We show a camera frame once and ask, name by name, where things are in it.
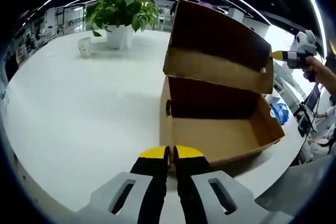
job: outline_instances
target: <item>person's arm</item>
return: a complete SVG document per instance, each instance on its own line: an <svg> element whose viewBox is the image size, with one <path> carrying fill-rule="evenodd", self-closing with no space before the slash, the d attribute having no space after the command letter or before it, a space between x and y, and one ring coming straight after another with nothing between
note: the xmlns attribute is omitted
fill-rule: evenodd
<svg viewBox="0 0 336 224"><path fill-rule="evenodd" d="M33 39L33 42L35 43L35 45L37 45L37 39L36 39L35 35L34 35L34 34L32 34L32 35L31 35L31 37L32 37L32 39Z"/></svg>
<svg viewBox="0 0 336 224"><path fill-rule="evenodd" d="M328 108L327 111L326 111L326 117L327 118L332 117L333 114L334 114L334 111L335 111L335 106L332 106L332 107Z"/></svg>
<svg viewBox="0 0 336 224"><path fill-rule="evenodd" d="M316 116L317 118L326 118L327 117L327 114L324 113L324 114L319 114Z"/></svg>
<svg viewBox="0 0 336 224"><path fill-rule="evenodd" d="M16 51L16 56L15 56L15 58L16 58L16 63L20 63L20 57L19 57L19 50L17 50Z"/></svg>
<svg viewBox="0 0 336 224"><path fill-rule="evenodd" d="M336 75L313 56L307 58L307 63L310 66L303 69L305 76L314 71L316 81L322 84L332 96L336 96Z"/></svg>
<svg viewBox="0 0 336 224"><path fill-rule="evenodd" d="M326 132L326 134L324 135L325 138L327 139L331 139L333 137L334 134L334 129L335 129L335 124L333 124L328 131Z"/></svg>

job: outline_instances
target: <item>gray gripper frame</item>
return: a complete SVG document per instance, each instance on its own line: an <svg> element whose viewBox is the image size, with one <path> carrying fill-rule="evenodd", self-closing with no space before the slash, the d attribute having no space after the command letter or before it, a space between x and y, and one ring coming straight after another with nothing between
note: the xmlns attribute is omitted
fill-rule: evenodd
<svg viewBox="0 0 336 224"><path fill-rule="evenodd" d="M119 173L92 193L87 206L71 216L58 219L56 223L137 224L142 199L151 179L151 176ZM202 200L208 224L282 224L292 219L282 212L268 212L257 205L249 189L222 171L194 175L192 180ZM112 214L114 204L129 184L133 184L133 188L119 215ZM218 194L225 199L220 201Z"/></svg>
<svg viewBox="0 0 336 224"><path fill-rule="evenodd" d="M253 193L223 171L193 175L208 224L289 223L292 217L269 212L254 201Z"/></svg>

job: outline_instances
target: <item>box flap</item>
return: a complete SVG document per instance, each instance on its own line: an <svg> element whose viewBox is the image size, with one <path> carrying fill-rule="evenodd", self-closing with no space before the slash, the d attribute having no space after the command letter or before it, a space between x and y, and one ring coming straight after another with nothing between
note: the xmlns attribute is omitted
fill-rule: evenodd
<svg viewBox="0 0 336 224"><path fill-rule="evenodd" d="M163 71L271 93L270 52L271 46L243 24L208 7L179 1Z"/></svg>

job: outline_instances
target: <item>white flower pot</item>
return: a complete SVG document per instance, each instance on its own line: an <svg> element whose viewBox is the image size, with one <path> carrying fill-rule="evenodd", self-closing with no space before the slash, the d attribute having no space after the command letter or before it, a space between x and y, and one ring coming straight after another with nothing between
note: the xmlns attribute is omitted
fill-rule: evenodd
<svg viewBox="0 0 336 224"><path fill-rule="evenodd" d="M133 40L134 30L132 26L120 27L108 26L106 31L107 44L110 49L128 49Z"/></svg>

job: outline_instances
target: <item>green leaves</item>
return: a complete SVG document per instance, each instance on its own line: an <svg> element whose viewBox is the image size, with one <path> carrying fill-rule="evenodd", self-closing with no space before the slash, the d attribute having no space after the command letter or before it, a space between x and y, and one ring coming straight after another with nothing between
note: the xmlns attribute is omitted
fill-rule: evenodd
<svg viewBox="0 0 336 224"><path fill-rule="evenodd" d="M95 30L92 30L92 32L93 32L93 35L94 35L95 37L101 37L101 34L100 34L99 32L97 32L97 31L95 31Z"/></svg>
<svg viewBox="0 0 336 224"><path fill-rule="evenodd" d="M104 26L104 29L105 29L105 31L109 31L110 33L112 32L112 31L109 30L109 26Z"/></svg>
<svg viewBox="0 0 336 224"><path fill-rule="evenodd" d="M135 15L133 17L133 20L132 20L132 28L135 32L137 32L139 30L139 28L141 27L141 23L140 23L140 20L138 18L137 15Z"/></svg>
<svg viewBox="0 0 336 224"><path fill-rule="evenodd" d="M126 3L126 6L129 6L130 4L134 3L134 0L124 0Z"/></svg>
<svg viewBox="0 0 336 224"><path fill-rule="evenodd" d="M153 0L100 0L88 6L86 12L86 20L92 30L94 24L105 30L109 25L132 25L136 32L144 30L147 24L152 26L158 16L158 8ZM101 36L96 31L93 31L93 35Z"/></svg>

